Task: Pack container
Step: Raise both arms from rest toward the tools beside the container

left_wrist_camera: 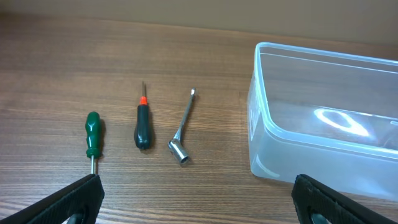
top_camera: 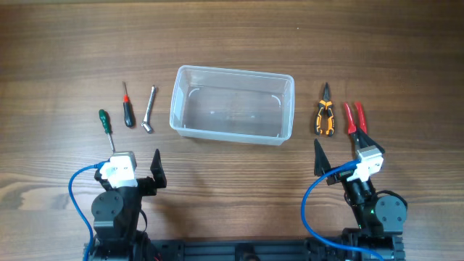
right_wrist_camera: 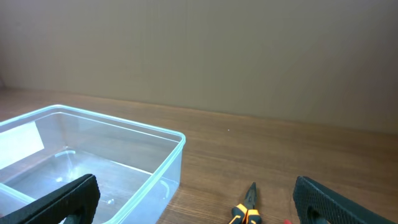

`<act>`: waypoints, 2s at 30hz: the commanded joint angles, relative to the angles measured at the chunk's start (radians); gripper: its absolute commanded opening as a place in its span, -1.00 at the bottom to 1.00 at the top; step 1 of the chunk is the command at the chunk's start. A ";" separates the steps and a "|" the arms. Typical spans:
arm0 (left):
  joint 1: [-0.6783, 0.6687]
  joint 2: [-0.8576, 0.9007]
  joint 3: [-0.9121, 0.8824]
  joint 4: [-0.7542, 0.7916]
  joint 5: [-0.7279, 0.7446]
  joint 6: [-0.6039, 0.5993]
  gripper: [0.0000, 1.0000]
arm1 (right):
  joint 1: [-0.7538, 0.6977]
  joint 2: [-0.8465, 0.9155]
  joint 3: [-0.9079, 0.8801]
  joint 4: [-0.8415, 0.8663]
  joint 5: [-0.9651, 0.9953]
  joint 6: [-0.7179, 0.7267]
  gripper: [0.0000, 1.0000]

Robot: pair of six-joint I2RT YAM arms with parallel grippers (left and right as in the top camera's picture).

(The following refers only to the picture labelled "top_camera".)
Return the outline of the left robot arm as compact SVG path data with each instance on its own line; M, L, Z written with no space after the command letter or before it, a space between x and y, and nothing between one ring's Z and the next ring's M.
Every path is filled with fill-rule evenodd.
M147 219L141 201L155 196L167 186L160 151L155 150L151 175L137 178L136 158L132 151L115 152L96 167L94 178L104 189L91 205L96 233L88 243L84 260L161 260L145 230L138 229L138 219Z

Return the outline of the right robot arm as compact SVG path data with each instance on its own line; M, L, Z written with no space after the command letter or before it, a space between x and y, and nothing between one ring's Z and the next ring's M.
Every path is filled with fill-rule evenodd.
M320 142L315 140L315 176L327 177L329 186L340 183L344 200L351 207L357 228L345 228L330 241L315 236L305 242L309 260L404 260L401 235L407 219L407 202L389 190L377 191L370 177L381 170L385 150L360 128L350 134L355 145L355 164L331 167Z

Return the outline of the red handle wire stripper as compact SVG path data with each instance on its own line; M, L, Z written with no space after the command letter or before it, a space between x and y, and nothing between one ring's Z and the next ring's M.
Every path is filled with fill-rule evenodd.
M357 151L358 149L365 147L362 133L367 134L368 130L362 104L356 101L354 106L357 111L355 117L353 116L350 105L347 102L344 102L344 111L347 119L347 133L353 141L355 151Z

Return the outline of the orange black needle-nose pliers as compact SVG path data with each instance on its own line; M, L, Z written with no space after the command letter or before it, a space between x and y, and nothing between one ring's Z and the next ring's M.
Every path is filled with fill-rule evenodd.
M323 119L327 119L327 128L323 130L322 122ZM318 109L316 111L315 133L322 135L323 133L327 136L332 136L335 131L335 120L334 120L334 105L331 101L331 94L329 84L325 83L323 88L323 98L318 102Z

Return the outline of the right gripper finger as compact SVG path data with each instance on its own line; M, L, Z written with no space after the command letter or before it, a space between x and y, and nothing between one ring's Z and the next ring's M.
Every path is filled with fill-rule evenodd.
M322 146L320 145L319 140L314 140L315 147L315 167L314 174L317 177L325 175L329 170L331 170L331 165L328 161L328 158L323 151Z
M355 151L359 149L364 149L369 146L375 146L379 151L384 154L385 149L377 144L373 139L371 139L365 131L363 131L360 127L356 127L355 131Z

